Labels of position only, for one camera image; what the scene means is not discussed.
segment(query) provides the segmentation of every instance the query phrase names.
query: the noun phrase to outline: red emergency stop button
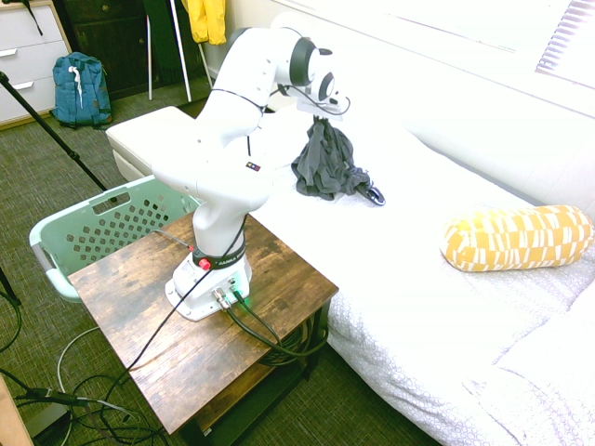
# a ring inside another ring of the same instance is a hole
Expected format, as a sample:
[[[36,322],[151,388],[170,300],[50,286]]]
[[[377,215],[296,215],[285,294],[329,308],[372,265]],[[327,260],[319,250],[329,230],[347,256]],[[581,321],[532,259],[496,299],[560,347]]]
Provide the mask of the red emergency stop button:
[[[201,258],[198,261],[198,266],[201,267],[202,269],[204,269],[205,271],[207,271],[207,270],[211,269],[211,262],[209,262],[205,258]]]

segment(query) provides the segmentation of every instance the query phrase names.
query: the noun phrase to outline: white dresser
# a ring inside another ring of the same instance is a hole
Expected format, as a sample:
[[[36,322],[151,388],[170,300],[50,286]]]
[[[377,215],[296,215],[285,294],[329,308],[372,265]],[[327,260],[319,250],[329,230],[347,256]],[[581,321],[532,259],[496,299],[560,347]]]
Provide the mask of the white dresser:
[[[71,52],[51,0],[31,8],[44,35],[21,3],[0,3],[0,71],[40,114],[54,108],[56,59]],[[31,121],[29,113],[0,85],[0,128]]]

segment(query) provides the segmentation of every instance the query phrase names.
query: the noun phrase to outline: yellow clothing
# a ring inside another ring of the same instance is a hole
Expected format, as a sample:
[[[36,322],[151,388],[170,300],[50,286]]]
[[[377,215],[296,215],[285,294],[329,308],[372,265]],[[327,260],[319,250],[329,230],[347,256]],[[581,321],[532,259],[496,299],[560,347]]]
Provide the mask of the yellow clothing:
[[[194,42],[221,45],[225,39],[225,0],[182,0]]]

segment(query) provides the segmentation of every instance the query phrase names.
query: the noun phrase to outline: window blinds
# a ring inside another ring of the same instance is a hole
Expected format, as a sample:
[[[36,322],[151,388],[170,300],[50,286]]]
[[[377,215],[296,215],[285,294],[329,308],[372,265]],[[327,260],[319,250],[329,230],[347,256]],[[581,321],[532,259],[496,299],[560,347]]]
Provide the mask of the window blinds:
[[[595,0],[570,2],[536,70],[595,88]]]

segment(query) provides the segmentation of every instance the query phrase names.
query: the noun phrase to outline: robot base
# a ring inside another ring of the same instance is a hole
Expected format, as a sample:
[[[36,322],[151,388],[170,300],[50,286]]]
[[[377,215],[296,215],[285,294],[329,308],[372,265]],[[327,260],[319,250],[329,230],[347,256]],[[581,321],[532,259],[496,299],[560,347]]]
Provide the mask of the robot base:
[[[167,300],[175,307],[206,273],[207,271],[194,265],[192,254],[189,254],[174,271],[173,279],[165,284]],[[242,297],[246,298],[250,294],[250,279],[252,279],[252,269],[244,254],[233,265],[212,270],[179,304],[177,311],[190,321],[199,321],[221,309],[213,295],[214,290],[222,289],[230,304],[234,304],[237,299],[231,292],[231,286],[235,286]]]

